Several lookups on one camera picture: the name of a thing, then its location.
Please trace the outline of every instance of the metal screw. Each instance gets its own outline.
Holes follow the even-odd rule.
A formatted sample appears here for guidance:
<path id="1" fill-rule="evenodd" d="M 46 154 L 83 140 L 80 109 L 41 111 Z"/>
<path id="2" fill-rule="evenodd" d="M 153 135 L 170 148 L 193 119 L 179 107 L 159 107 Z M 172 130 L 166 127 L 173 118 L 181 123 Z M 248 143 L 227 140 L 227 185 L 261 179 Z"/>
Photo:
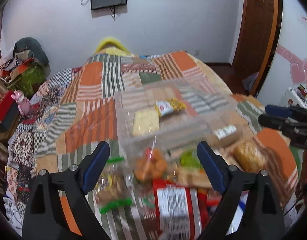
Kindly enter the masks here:
<path id="1" fill-rule="evenodd" d="M 268 172 L 267 172 L 266 170 L 261 170 L 261 171 L 260 171 L 260 174 L 261 174 L 262 176 L 268 176 Z"/>
<path id="2" fill-rule="evenodd" d="M 45 169 L 39 171 L 40 176 L 44 176 L 46 173 L 47 173 L 47 171 Z"/>
<path id="3" fill-rule="evenodd" d="M 237 168 L 236 165 L 229 165 L 229 170 L 230 171 L 236 171 L 236 170 L 238 170 L 238 168 Z"/>
<path id="4" fill-rule="evenodd" d="M 71 171 L 76 171 L 78 169 L 78 165 L 77 164 L 73 164 L 69 167 L 69 170 Z"/>

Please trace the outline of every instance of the white wall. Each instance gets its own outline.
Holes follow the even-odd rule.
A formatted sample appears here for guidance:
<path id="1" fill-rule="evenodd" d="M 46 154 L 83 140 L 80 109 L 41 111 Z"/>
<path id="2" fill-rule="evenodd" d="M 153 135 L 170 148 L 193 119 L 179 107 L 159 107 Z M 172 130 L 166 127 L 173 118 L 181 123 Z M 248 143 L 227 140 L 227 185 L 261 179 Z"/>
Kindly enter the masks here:
<path id="1" fill-rule="evenodd" d="M 243 10 L 244 10 L 244 0 L 239 0 L 237 21 L 236 21 L 237 22 L 236 31 L 235 31 L 234 42 L 233 42 L 233 46 L 232 46 L 231 54 L 230 54 L 230 58 L 229 58 L 230 64 L 233 63 L 235 53 L 236 53 L 236 48 L 237 48 L 239 34 L 240 34 L 241 21 L 243 19 Z"/>
<path id="2" fill-rule="evenodd" d="M 2 54 L 30 36 L 42 45 L 51 74 L 81 66 L 107 36 L 148 55 L 187 50 L 204 62 L 229 62 L 239 0 L 128 0 L 122 14 L 91 12 L 81 0 L 10 0 L 4 10 Z"/>
<path id="3" fill-rule="evenodd" d="M 298 0 L 283 0 L 283 18 L 278 43 L 304 60 L 307 58 L 307 25 L 300 21 L 302 16 L 307 18 L 307 13 Z M 287 59 L 275 53 L 271 68 L 257 96 L 263 105 L 277 105 L 288 87 L 298 86 L 292 84 L 290 64 Z"/>

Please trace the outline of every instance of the clear plastic box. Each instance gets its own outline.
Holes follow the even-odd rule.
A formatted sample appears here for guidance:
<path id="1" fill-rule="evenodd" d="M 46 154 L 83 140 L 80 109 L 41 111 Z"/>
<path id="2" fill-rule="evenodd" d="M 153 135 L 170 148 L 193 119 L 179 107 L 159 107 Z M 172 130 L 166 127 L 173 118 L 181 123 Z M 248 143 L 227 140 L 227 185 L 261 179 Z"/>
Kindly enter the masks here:
<path id="1" fill-rule="evenodd" d="M 211 123 L 216 123 L 219 127 L 226 125 L 227 121 L 223 112 L 226 109 L 233 109 L 237 101 L 228 95 L 206 93 L 202 89 L 202 82 L 206 83 L 206 80 L 173 79 L 116 92 L 118 140 L 126 155 L 138 154 L 144 147 L 152 144 L 154 137 L 161 150 L 168 150 L 193 140 L 203 139 L 205 134 L 211 133 Z M 155 99 L 170 98 L 176 98 L 185 103 L 187 109 L 160 118 L 158 131 L 134 137 L 132 130 L 135 112 L 155 109 Z"/>

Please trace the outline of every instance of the wooden floor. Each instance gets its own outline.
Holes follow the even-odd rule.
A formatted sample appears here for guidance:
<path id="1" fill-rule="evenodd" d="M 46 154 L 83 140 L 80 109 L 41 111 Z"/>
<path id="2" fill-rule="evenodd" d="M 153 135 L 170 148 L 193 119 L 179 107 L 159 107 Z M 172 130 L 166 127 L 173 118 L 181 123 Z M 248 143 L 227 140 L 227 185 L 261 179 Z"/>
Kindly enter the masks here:
<path id="1" fill-rule="evenodd" d="M 247 95 L 248 92 L 244 89 L 241 80 L 236 76 L 233 69 L 229 66 L 211 66 L 214 72 L 220 76 L 223 81 L 227 84 L 233 94 Z"/>

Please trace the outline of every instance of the pink heart decal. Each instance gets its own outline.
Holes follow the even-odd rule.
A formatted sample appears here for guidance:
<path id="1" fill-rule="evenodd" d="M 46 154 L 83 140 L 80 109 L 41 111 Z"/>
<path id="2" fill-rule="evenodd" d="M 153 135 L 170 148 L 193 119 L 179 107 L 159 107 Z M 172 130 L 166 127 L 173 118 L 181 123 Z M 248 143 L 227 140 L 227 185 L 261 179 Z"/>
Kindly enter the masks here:
<path id="1" fill-rule="evenodd" d="M 299 67 L 297 63 L 290 64 L 290 75 L 294 85 L 303 84 L 307 80 L 306 71 L 302 69 L 302 66 Z"/>

